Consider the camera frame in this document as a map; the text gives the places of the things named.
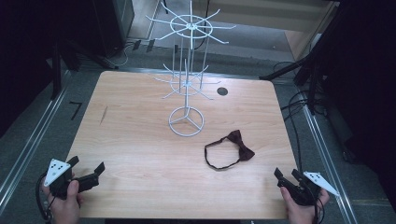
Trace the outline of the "person's right hand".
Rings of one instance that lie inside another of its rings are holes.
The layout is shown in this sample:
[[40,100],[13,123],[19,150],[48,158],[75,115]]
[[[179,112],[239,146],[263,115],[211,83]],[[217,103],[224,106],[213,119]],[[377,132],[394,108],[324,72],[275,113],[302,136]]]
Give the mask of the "person's right hand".
[[318,224],[319,213],[330,200],[330,196],[325,189],[321,190],[316,206],[302,206],[297,204],[285,187],[280,188],[280,193],[286,205],[289,224]]

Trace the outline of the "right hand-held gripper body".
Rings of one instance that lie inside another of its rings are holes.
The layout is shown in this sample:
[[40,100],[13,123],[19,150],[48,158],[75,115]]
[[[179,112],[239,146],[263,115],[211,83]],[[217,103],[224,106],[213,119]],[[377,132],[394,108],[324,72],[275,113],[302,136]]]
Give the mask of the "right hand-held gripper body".
[[339,196],[340,193],[320,174],[312,172],[303,172],[303,182],[298,182],[297,185],[291,183],[285,176],[284,181],[278,181],[277,185],[285,187],[291,198],[299,205],[309,206],[315,205],[318,196],[322,189],[327,190],[334,196]]

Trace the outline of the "dark red bow tie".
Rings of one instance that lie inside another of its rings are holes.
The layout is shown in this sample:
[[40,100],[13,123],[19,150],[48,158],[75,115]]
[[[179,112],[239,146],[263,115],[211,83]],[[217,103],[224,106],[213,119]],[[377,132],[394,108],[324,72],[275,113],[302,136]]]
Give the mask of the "dark red bow tie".
[[[232,142],[238,146],[238,159],[229,165],[217,167],[209,161],[208,149],[210,147],[221,144],[225,139],[228,139],[230,142]],[[222,171],[222,170],[229,169],[229,168],[233,167],[234,165],[236,165],[237,163],[239,163],[240,161],[249,161],[250,159],[252,159],[255,156],[255,152],[253,150],[251,150],[250,148],[248,148],[244,144],[241,132],[239,130],[232,131],[228,135],[220,138],[220,140],[217,140],[215,142],[205,145],[204,153],[205,153],[206,164],[216,171]]]

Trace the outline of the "white wire display rack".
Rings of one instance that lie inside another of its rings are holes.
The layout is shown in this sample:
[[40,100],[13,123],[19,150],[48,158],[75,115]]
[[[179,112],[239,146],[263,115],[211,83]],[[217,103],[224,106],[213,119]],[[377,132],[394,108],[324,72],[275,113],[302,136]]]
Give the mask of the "white wire display rack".
[[161,6],[173,18],[166,21],[153,17],[148,17],[148,19],[166,24],[170,28],[166,35],[159,37],[159,40],[172,36],[174,46],[172,66],[163,64],[163,68],[170,73],[171,77],[168,79],[156,78],[156,80],[167,83],[171,88],[171,91],[163,99],[173,95],[184,98],[184,105],[175,108],[170,113],[168,125],[173,133],[190,137],[198,134],[205,125],[203,113],[190,104],[190,98],[201,95],[210,100],[210,97],[203,93],[203,88],[204,85],[213,85],[213,82],[204,81],[204,74],[208,68],[206,55],[209,41],[214,40],[222,45],[228,44],[228,41],[215,37],[214,32],[231,30],[234,26],[217,26],[210,21],[212,17],[219,14],[219,9],[205,17],[194,15],[192,0],[190,0],[190,9],[187,14],[177,14],[165,2],[161,2]]

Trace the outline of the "person's left hand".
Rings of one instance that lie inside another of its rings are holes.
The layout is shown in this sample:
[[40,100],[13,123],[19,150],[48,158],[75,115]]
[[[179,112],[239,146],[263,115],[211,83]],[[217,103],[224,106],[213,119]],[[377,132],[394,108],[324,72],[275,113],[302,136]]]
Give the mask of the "person's left hand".
[[66,199],[62,200],[54,197],[50,193],[50,188],[42,186],[44,194],[51,202],[49,210],[53,215],[55,224],[78,224],[80,218],[80,206],[83,204],[83,196],[78,192],[79,183],[77,180],[70,182]]

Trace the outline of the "black metal stand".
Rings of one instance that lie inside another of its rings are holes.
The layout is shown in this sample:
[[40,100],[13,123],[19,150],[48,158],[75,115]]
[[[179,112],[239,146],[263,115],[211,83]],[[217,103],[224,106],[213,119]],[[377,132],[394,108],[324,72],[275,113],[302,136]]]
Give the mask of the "black metal stand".
[[290,65],[287,65],[286,67],[283,67],[280,70],[277,70],[270,75],[259,76],[259,79],[271,81],[277,77],[281,77],[287,74],[288,72],[294,71],[295,69],[299,68],[299,71],[297,75],[294,77],[293,82],[297,86],[302,86],[305,84],[307,80],[310,80],[308,96],[307,96],[307,106],[310,113],[314,115],[316,87],[320,77],[320,72],[319,72],[320,65],[318,62],[319,56],[320,56],[320,49],[314,47],[301,60],[291,63]]
[[76,41],[68,39],[55,40],[52,46],[52,61],[51,61],[51,74],[52,74],[52,95],[51,100],[54,100],[61,92],[62,89],[62,75],[61,75],[61,60],[64,60],[66,66],[74,71],[77,71],[81,63],[77,57],[80,53],[95,63],[99,64],[105,69],[117,70],[117,65],[111,65],[105,60],[100,59],[93,52],[83,48]]

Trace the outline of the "dark cabinet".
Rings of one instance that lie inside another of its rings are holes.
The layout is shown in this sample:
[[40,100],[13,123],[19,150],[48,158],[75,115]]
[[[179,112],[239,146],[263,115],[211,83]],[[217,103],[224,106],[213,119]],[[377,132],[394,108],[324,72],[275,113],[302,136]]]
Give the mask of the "dark cabinet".
[[99,55],[108,57],[126,43],[134,20],[133,1],[92,0],[92,3],[99,31]]

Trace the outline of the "metal floor rail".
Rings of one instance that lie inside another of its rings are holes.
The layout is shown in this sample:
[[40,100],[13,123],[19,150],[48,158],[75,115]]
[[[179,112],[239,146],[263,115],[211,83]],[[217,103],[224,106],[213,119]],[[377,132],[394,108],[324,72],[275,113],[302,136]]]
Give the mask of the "metal floor rail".
[[14,199],[18,185],[61,106],[76,72],[63,71],[61,90],[51,100],[52,86],[40,92],[0,138],[0,219]]
[[339,195],[335,197],[335,200],[339,207],[344,223],[358,224],[353,206],[349,200],[345,186],[342,183],[341,176],[336,169],[334,160],[332,159],[332,155],[326,143],[325,135],[319,127],[317,116],[311,113],[307,105],[304,106],[303,111],[305,119],[313,135],[318,154],[326,171],[328,180],[339,193]]

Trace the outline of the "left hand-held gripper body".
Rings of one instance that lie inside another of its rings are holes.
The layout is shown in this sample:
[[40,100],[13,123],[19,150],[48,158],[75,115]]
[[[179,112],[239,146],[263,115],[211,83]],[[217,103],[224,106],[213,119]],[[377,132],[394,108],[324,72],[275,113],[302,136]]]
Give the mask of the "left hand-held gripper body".
[[54,197],[65,200],[68,186],[73,180],[77,180],[79,183],[79,193],[99,185],[99,176],[92,173],[82,177],[73,177],[72,168],[67,161],[56,159],[50,161],[44,186],[49,187],[49,191]]

